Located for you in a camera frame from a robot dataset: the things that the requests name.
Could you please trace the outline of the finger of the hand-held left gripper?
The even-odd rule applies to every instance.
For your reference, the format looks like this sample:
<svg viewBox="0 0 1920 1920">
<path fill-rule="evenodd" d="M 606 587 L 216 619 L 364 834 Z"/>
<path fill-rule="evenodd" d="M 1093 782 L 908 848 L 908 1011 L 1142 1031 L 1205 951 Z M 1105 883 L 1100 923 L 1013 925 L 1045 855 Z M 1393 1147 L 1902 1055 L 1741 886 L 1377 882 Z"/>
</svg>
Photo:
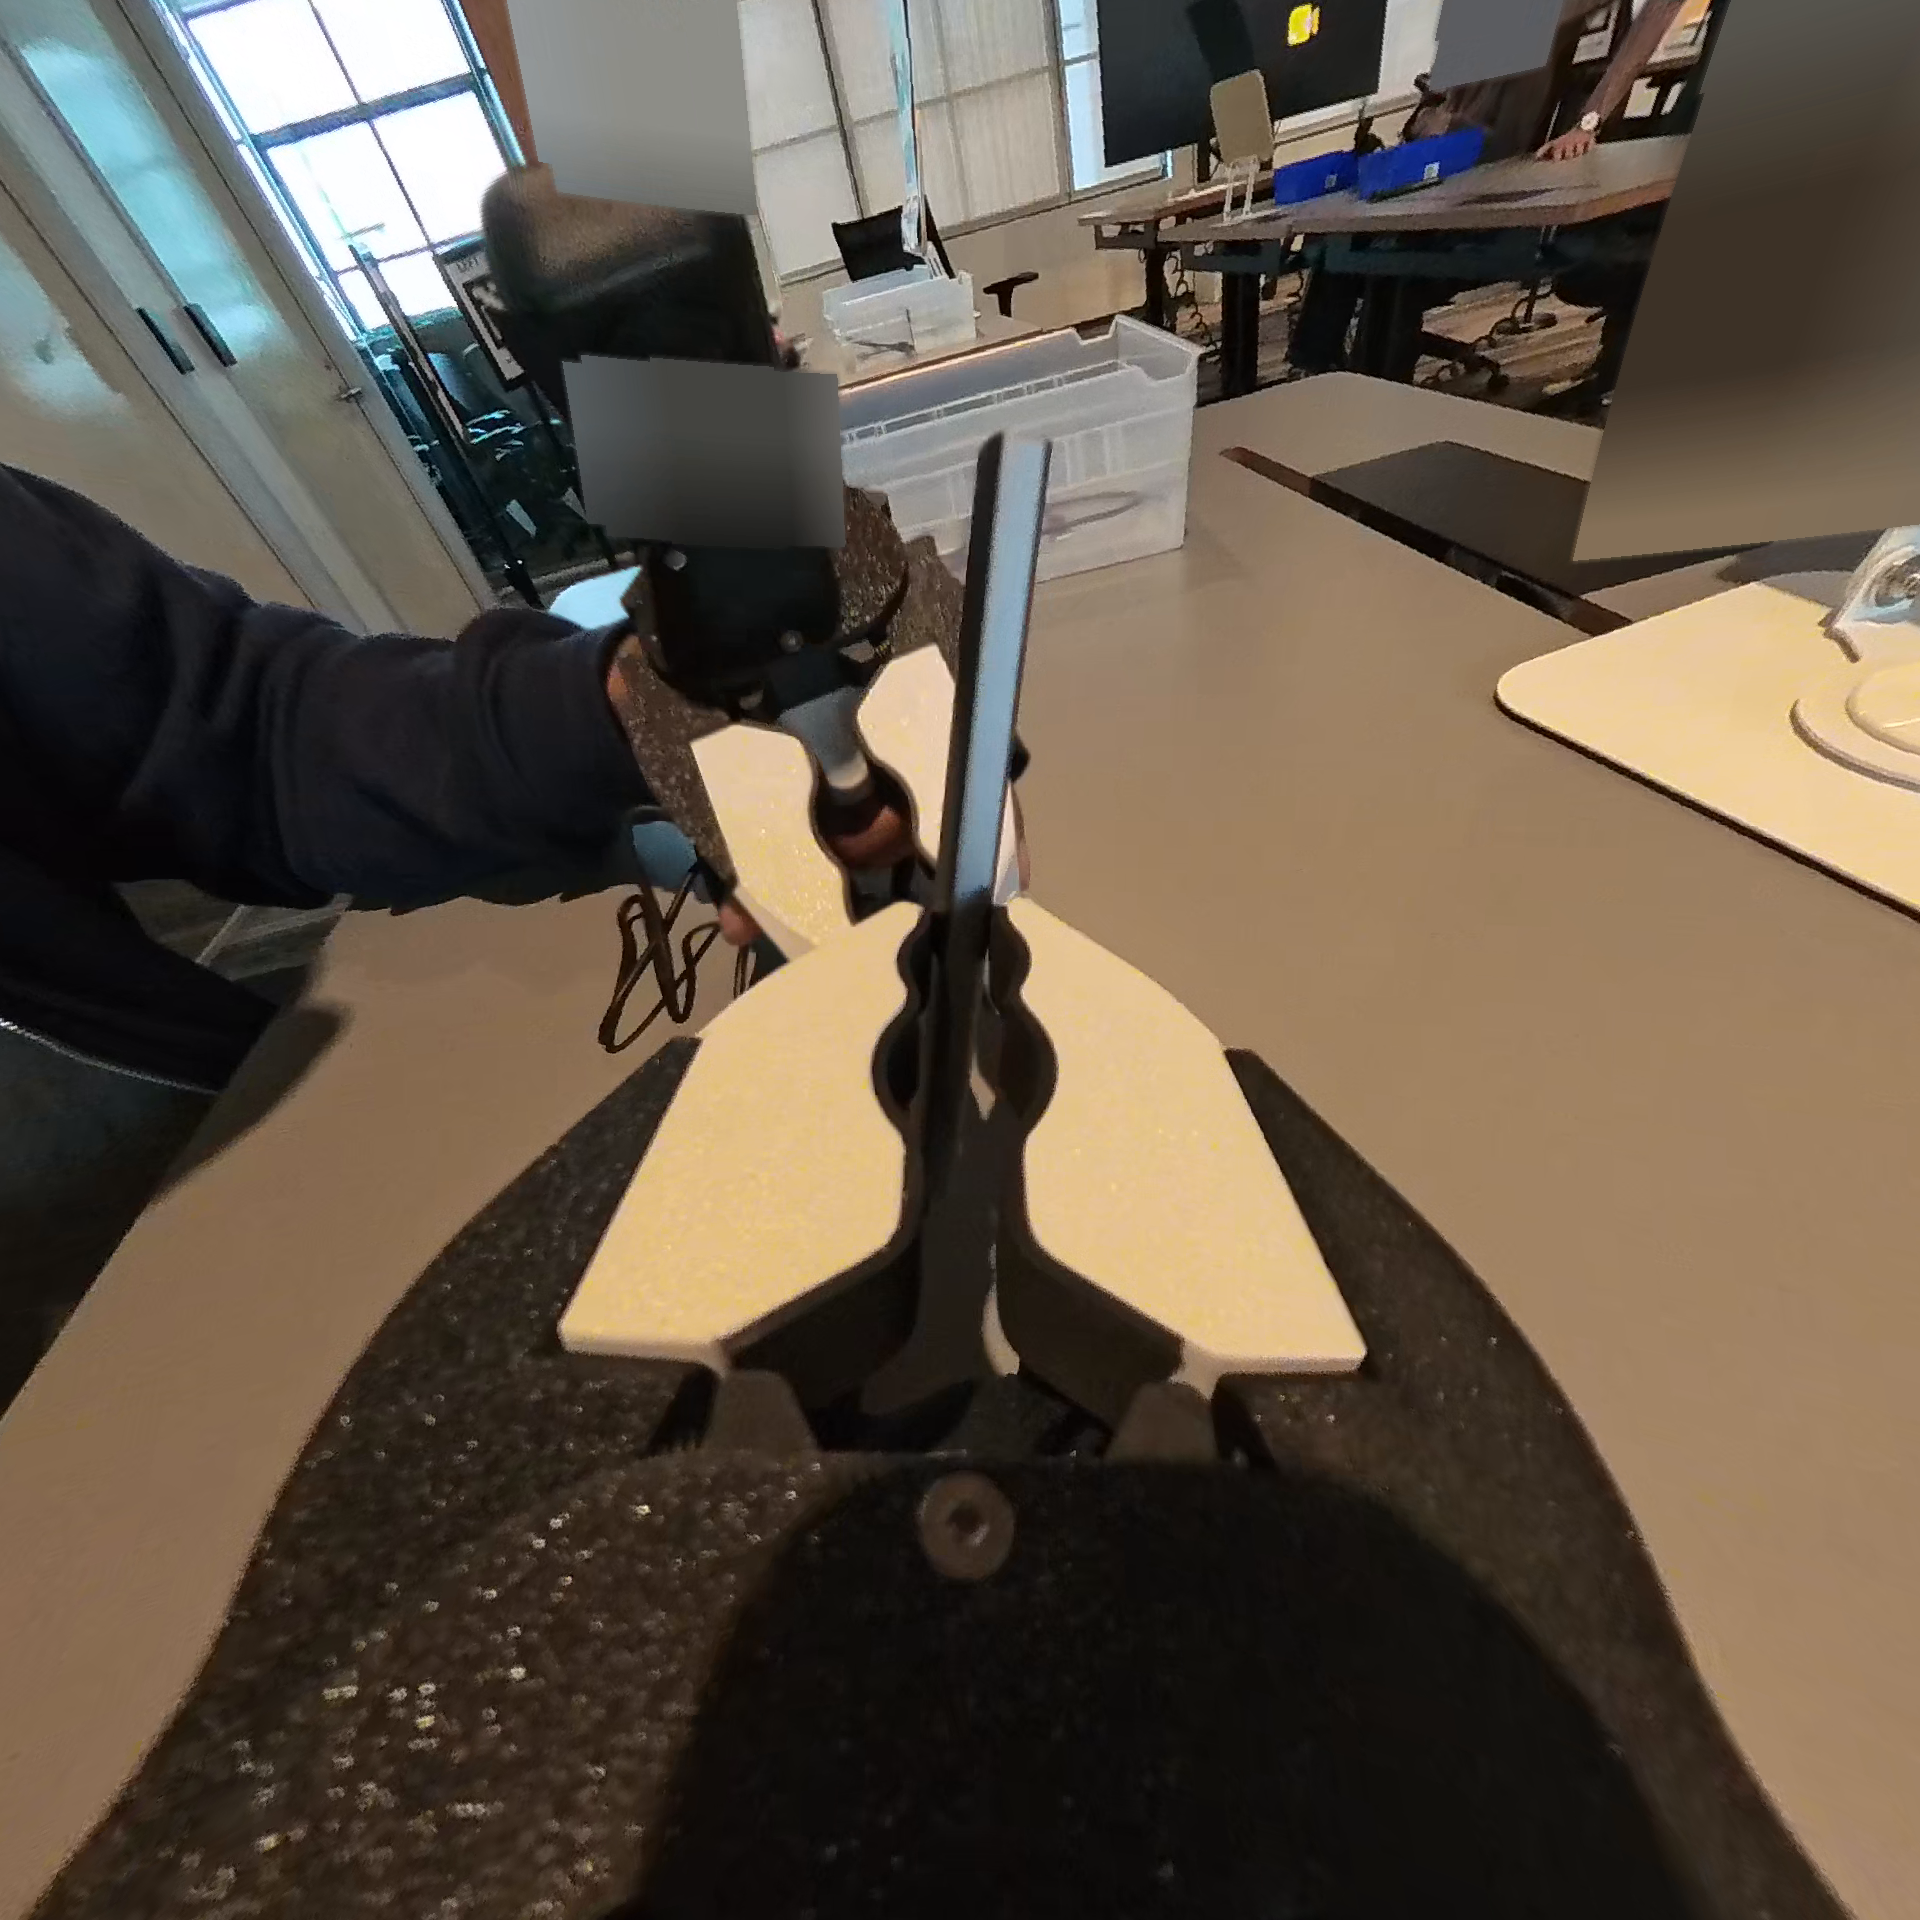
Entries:
<svg viewBox="0 0 1920 1920">
<path fill-rule="evenodd" d="M 900 813 L 876 783 L 847 795 L 810 750 L 767 727 L 719 727 L 690 747 L 735 919 L 797 957 L 853 930 L 854 873 L 900 855 Z"/>
<path fill-rule="evenodd" d="M 935 871 L 943 850 L 952 667 L 937 648 L 890 658 L 856 703 L 856 741 L 902 787 L 913 850 Z"/>
</svg>

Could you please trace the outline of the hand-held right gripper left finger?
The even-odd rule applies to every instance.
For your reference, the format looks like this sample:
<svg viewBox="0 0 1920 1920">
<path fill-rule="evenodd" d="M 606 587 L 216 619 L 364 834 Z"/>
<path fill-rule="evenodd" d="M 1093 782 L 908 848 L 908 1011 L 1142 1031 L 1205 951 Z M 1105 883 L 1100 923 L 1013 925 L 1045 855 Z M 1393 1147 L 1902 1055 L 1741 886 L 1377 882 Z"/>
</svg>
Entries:
<svg viewBox="0 0 1920 1920">
<path fill-rule="evenodd" d="M 876 1062 L 920 925 L 894 902 L 705 1026 L 559 1315 L 566 1352 L 774 1374 L 822 1408 L 905 1344 L 908 1150 Z"/>
</svg>

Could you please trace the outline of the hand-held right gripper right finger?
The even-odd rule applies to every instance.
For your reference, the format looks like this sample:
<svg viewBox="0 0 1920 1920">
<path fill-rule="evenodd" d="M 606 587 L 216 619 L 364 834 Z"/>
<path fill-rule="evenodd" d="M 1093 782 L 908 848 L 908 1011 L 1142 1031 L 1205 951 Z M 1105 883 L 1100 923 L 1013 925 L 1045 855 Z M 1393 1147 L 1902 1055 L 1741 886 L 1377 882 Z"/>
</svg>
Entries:
<svg viewBox="0 0 1920 1920">
<path fill-rule="evenodd" d="M 1094 1419 L 1150 1385 L 1354 1374 L 1353 1309 L 1201 1019 L 1031 901 L 996 914 L 990 991 L 994 1312 L 1022 1367 Z"/>
</svg>

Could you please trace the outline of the clear plastic bin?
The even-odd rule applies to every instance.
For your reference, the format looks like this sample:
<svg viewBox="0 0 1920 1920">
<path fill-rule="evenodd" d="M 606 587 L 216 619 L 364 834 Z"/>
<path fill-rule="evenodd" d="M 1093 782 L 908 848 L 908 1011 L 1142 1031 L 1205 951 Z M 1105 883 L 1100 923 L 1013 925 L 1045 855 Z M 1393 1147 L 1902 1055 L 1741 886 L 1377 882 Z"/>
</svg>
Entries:
<svg viewBox="0 0 1920 1920">
<path fill-rule="evenodd" d="M 1166 554 L 1185 539 L 1200 362 L 1185 337 L 1114 317 L 870 375 L 840 391 L 846 480 L 961 577 L 982 442 L 1046 440 L 1041 583 Z"/>
<path fill-rule="evenodd" d="M 975 341 L 975 296 L 966 271 L 928 264 L 850 278 L 822 294 L 826 337 L 847 350 L 922 352 Z"/>
</svg>

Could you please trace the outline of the person's left forearm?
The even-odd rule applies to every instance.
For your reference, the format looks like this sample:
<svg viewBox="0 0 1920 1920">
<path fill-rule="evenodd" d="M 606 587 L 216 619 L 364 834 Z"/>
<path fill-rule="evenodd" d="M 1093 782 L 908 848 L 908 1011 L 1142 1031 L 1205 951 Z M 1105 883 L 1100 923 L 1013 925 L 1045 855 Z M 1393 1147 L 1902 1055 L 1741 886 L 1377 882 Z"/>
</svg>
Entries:
<svg viewBox="0 0 1920 1920">
<path fill-rule="evenodd" d="M 613 658 L 528 607 L 357 635 L 2 467 L 5 1029 L 215 1089 L 271 1008 L 160 946 L 122 886 L 418 907 L 616 873 L 653 795 Z"/>
</svg>

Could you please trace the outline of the black office chair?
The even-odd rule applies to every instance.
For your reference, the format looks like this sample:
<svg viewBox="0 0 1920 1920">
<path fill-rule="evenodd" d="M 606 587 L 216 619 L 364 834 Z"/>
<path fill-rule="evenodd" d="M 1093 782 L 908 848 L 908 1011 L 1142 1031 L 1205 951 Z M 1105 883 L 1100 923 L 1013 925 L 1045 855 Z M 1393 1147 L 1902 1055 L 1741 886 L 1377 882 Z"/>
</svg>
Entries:
<svg viewBox="0 0 1920 1920">
<path fill-rule="evenodd" d="M 948 277 L 960 274 L 928 207 L 919 217 L 917 233 L 911 238 L 908 231 L 905 207 L 888 207 L 850 223 L 832 223 L 832 239 L 847 281 L 919 264 Z"/>
</svg>

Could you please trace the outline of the black desk mat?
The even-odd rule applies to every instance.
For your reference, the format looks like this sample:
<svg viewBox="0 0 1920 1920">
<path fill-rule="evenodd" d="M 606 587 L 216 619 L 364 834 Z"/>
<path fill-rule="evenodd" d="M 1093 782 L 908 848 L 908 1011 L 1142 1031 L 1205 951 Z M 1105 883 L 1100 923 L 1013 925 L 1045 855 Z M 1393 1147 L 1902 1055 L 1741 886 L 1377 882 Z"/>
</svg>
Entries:
<svg viewBox="0 0 1920 1920">
<path fill-rule="evenodd" d="M 1574 560 L 1588 483 L 1570 473 L 1453 440 L 1404 448 L 1316 473 L 1309 496 L 1405 543 L 1490 561 L 1559 592 L 1586 593 L 1623 574 Z"/>
</svg>

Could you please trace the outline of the black monitor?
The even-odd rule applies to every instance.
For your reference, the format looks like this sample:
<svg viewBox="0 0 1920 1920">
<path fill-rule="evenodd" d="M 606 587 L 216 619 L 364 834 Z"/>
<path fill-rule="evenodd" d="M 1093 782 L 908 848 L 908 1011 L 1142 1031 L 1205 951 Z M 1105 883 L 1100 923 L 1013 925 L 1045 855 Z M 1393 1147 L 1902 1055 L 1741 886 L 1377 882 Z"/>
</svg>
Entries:
<svg viewBox="0 0 1920 1920">
<path fill-rule="evenodd" d="M 1369 96 L 1385 10 L 1385 2 L 1096 2 L 1104 161 L 1212 141 L 1212 86 L 1238 72 L 1263 79 L 1277 120 Z"/>
</svg>

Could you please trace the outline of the beige document stand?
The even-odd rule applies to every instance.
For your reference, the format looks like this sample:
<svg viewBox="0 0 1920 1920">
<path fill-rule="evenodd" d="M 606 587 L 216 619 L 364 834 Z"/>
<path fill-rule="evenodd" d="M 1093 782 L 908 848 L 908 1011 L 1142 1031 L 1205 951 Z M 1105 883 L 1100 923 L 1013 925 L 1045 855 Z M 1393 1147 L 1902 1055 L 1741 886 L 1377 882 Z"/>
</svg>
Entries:
<svg viewBox="0 0 1920 1920">
<path fill-rule="evenodd" d="M 1221 222 L 1240 223 L 1255 215 L 1257 187 L 1271 177 L 1274 119 L 1269 109 L 1263 72 L 1257 66 L 1214 81 L 1208 89 L 1214 146 L 1218 158 Z"/>
</svg>

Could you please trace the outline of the wooden office table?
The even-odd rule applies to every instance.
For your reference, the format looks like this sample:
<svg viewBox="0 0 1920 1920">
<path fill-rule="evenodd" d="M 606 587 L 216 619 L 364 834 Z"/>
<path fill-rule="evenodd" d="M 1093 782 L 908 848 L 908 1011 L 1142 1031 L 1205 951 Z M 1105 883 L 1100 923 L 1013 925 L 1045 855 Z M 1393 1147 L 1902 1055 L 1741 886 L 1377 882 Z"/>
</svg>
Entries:
<svg viewBox="0 0 1920 1920">
<path fill-rule="evenodd" d="M 1169 199 L 1096 206 L 1079 223 L 1096 249 L 1146 259 L 1151 323 L 1166 317 L 1164 258 L 1223 278 L 1218 393 L 1240 397 L 1257 389 L 1263 278 L 1288 266 L 1359 277 L 1359 369 L 1409 371 L 1404 342 L 1422 331 L 1408 303 L 1414 281 L 1544 283 L 1588 258 L 1642 255 L 1640 241 L 1608 246 L 1591 229 L 1666 203 L 1686 143 L 1684 134 L 1616 139 L 1573 159 L 1484 161 L 1377 199 L 1353 190 L 1294 203 L 1258 199 L 1245 215 L 1228 211 L 1230 187 L 1214 179 Z"/>
</svg>

